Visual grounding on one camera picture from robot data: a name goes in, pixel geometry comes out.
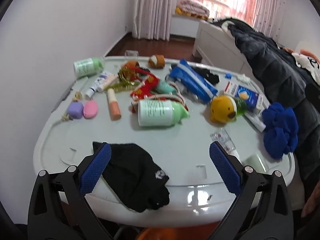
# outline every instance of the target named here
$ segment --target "purple toy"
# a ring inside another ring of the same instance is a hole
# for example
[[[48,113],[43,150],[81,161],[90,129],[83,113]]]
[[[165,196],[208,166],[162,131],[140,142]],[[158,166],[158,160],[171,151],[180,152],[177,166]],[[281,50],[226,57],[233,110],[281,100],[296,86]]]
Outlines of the purple toy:
[[[71,102],[67,113],[72,119],[81,119],[83,116],[83,104],[81,102]]]

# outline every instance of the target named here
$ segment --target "white tube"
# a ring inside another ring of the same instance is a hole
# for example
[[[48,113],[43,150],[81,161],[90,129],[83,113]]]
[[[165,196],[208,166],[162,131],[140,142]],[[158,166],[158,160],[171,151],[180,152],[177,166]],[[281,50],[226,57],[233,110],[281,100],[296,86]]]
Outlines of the white tube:
[[[103,71],[97,78],[96,80],[92,83],[92,85],[89,87],[89,89],[85,93],[85,99],[90,99],[94,95],[94,93],[97,91],[97,88],[99,85],[105,81],[111,73],[109,71]]]
[[[266,128],[266,125],[257,115],[251,112],[246,112],[244,113],[244,116],[259,130],[259,132],[263,132],[263,130]]]
[[[105,80],[103,80],[99,86],[97,87],[98,92],[103,92],[106,87],[110,86],[116,79],[118,78],[118,75],[111,74],[109,75]]]

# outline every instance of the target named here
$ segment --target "white table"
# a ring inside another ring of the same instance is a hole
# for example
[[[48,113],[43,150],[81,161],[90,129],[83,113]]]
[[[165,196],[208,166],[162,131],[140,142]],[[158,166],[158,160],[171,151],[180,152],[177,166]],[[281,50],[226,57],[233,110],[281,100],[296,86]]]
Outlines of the white table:
[[[140,65],[146,66],[147,60],[146,57],[140,57]],[[152,70],[152,73],[164,78],[170,65],[177,62],[167,59],[164,70]],[[123,57],[106,58],[106,68],[113,73],[117,73],[123,63]],[[229,71],[197,63],[190,64],[207,67],[213,73],[218,73],[220,82],[216,88],[219,91],[225,88],[228,80],[224,78],[224,74]],[[232,79],[236,81],[236,73],[232,74]],[[122,118],[114,122],[109,117],[106,95],[96,93],[94,99],[98,103],[99,112],[94,119],[82,118],[62,122],[61,116],[68,108],[74,93],[85,93],[94,79],[95,77],[83,78],[77,81],[66,100],[52,112],[34,150],[36,174],[42,169],[56,173],[65,171],[70,165],[78,165],[85,156],[93,154],[92,141],[133,142],[149,152],[154,162],[169,175],[166,186],[170,192],[170,203],[157,211],[133,212],[120,203],[101,177],[93,192],[86,195],[88,203],[98,217],[141,227],[193,226],[221,220],[235,195],[227,191],[209,157],[209,145],[212,142],[210,134],[217,127],[210,122],[209,108],[187,99],[191,117],[183,119],[182,124],[166,129],[142,130],[138,125],[137,115],[129,111],[131,99],[128,92],[117,94]],[[255,83],[251,82],[250,86],[260,92]],[[268,106],[268,101],[265,100],[264,104]],[[244,117],[237,117],[237,121],[228,123],[225,129],[236,146],[240,161],[258,153],[265,159],[268,173],[279,170],[286,185],[291,182],[294,175],[292,154],[284,155],[281,161],[273,160],[264,149],[263,134]],[[64,193],[60,195],[66,202]],[[256,196],[253,206],[258,204],[258,199],[259,196]]]

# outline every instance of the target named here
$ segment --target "white curtain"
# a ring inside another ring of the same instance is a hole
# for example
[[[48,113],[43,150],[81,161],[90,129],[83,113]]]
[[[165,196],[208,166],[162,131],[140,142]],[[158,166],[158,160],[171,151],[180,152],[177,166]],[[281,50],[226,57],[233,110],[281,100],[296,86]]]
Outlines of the white curtain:
[[[286,3],[287,0],[257,0],[253,27],[277,42],[287,6]]]
[[[172,0],[134,0],[132,36],[168,41],[171,6]]]

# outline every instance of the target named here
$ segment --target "black cloth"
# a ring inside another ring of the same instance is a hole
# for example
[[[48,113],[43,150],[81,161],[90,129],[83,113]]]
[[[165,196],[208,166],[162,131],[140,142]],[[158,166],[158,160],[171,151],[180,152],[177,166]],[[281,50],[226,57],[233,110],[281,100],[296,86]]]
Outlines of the black cloth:
[[[171,64],[171,68],[174,69],[177,64]],[[212,74],[209,69],[207,68],[200,68],[200,67],[191,67],[195,72],[197,72],[200,76],[205,78],[210,84],[215,86],[220,82],[219,75]]]
[[[320,167],[320,114],[306,99],[306,84],[315,83],[305,69],[297,67],[295,58],[280,50],[275,41],[252,28],[228,26],[235,45],[261,82],[268,100],[291,107],[298,121],[298,147],[295,150],[303,181]]]
[[[252,29],[252,27],[251,27],[249,24],[247,24],[246,22],[241,21],[241,20],[236,19],[236,18],[233,19],[232,17],[218,19],[218,20],[216,20],[216,21],[211,22],[211,24],[214,25],[214,26],[217,26],[217,27],[220,27],[220,28],[221,28],[222,24],[223,24],[225,21],[233,22],[235,25],[240,26],[241,29],[243,29],[243,30],[250,30],[250,29]]]
[[[101,143],[92,145],[95,152]],[[110,146],[111,159],[102,176],[125,206],[143,212],[169,204],[169,191],[165,187],[169,177],[148,152],[133,143]]]

